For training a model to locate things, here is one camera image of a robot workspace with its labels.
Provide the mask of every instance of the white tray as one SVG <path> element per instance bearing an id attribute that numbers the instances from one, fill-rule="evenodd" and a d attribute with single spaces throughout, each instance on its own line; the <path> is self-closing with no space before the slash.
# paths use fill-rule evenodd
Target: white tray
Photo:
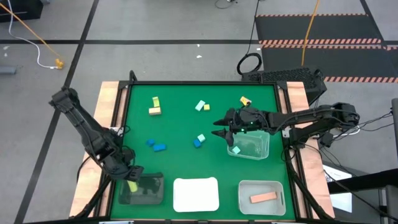
<path id="1" fill-rule="evenodd" d="M 212 212 L 219 205 L 218 183 L 214 177 L 174 180 L 173 208 L 176 212 Z"/>

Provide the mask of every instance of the white cable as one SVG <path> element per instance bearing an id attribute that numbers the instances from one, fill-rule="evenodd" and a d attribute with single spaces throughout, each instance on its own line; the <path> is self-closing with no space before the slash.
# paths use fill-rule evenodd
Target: white cable
<path id="1" fill-rule="evenodd" d="M 14 13 L 14 12 L 12 11 L 12 7 L 11 7 L 11 2 L 10 2 L 10 0 L 8 0 L 8 7 L 10 8 L 10 11 L 11 11 L 12 13 Z M 40 66 L 43 67 L 43 68 L 55 69 L 56 67 L 54 67 L 54 66 L 45 66 L 45 65 L 42 65 L 42 64 L 39 62 L 39 59 L 40 59 L 40 49 L 39 49 L 39 46 L 38 46 L 37 44 L 35 44 L 35 43 L 33 43 L 33 42 L 31 42 L 31 41 L 29 41 L 29 40 L 27 40 L 27 39 L 23 39 L 22 37 L 14 36 L 14 35 L 11 33 L 11 28 L 12 28 L 12 22 L 13 22 L 13 21 L 14 21 L 14 16 L 11 15 L 10 26 L 8 27 L 8 33 L 9 33 L 11 36 L 13 36 L 13 38 L 17 38 L 17 39 L 19 39 L 19 40 L 24 40 L 24 41 L 26 41 L 26 42 L 28 42 L 28 43 L 33 44 L 34 46 L 36 46 L 36 48 L 37 48 L 37 64 L 38 64 L 38 65 L 40 65 Z"/>
<path id="2" fill-rule="evenodd" d="M 356 129 L 357 129 L 357 131 L 355 131 L 355 132 L 348 133 L 348 134 L 342 134 L 342 135 L 338 134 L 338 135 L 335 135 L 335 136 L 333 136 L 333 137 L 335 138 L 335 137 L 338 137 L 338 136 L 347 136 L 347 135 L 358 134 L 358 133 L 360 132 L 361 128 L 359 127 L 359 125 L 357 125 L 357 126 L 356 126 Z"/>

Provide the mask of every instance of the yellow cable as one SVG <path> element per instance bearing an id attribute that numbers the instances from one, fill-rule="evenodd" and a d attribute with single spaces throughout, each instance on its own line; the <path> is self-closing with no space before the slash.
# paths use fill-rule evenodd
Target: yellow cable
<path id="1" fill-rule="evenodd" d="M 317 4 L 315 5 L 315 9 L 313 10 L 311 21 L 310 21 L 310 24 L 308 25 L 308 29 L 307 29 L 307 34 L 305 34 L 303 53 L 301 54 L 301 66 L 304 65 L 305 46 L 307 45 L 308 35 L 310 34 L 312 21 L 313 21 L 313 18 L 315 17 L 315 14 L 317 13 L 318 5 L 319 5 L 319 0 L 317 0 Z"/>
<path id="2" fill-rule="evenodd" d="M 21 22 L 22 25 L 24 25 L 26 27 L 26 29 L 28 29 L 31 33 L 33 33 L 33 35 L 35 35 L 41 42 L 43 42 L 43 44 L 48 47 L 56 56 L 61 57 L 61 55 L 59 55 L 58 53 L 56 53 L 56 51 L 54 51 L 42 38 L 40 38 L 28 25 L 26 25 L 18 16 L 16 16 L 13 12 L 11 12 L 6 6 L 4 6 L 2 3 L 0 3 L 0 6 L 7 11 L 8 13 L 10 13 L 12 16 L 14 16 L 19 22 Z M 56 60 L 56 63 L 58 63 L 58 65 L 61 65 L 61 67 L 63 66 L 63 62 L 61 60 L 58 59 L 58 62 Z"/>

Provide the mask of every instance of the blue block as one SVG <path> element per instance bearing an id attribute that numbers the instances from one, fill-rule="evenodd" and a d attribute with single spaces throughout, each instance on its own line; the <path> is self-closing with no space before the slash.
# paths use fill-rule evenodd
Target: blue block
<path id="1" fill-rule="evenodd" d="M 193 140 L 193 144 L 195 145 L 196 148 L 199 148 L 201 146 L 201 143 L 198 139 Z"/>
<path id="2" fill-rule="evenodd" d="M 155 152 L 159 152 L 159 151 L 163 151 L 163 150 L 166 150 L 166 145 L 165 144 L 154 145 L 154 151 Z"/>
<path id="3" fill-rule="evenodd" d="M 155 144 L 155 140 L 153 140 L 153 139 L 148 139 L 147 140 L 147 145 L 148 146 L 152 147 L 154 144 Z"/>

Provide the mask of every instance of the orange block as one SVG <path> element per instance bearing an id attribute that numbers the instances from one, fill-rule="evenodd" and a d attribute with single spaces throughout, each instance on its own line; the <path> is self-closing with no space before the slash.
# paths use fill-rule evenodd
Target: orange block
<path id="1" fill-rule="evenodd" d="M 277 198 L 276 192 L 269 192 L 266 194 L 250 196 L 250 201 L 251 203 L 258 203 L 258 202 L 265 202 L 267 200 L 274 200 L 276 198 Z"/>

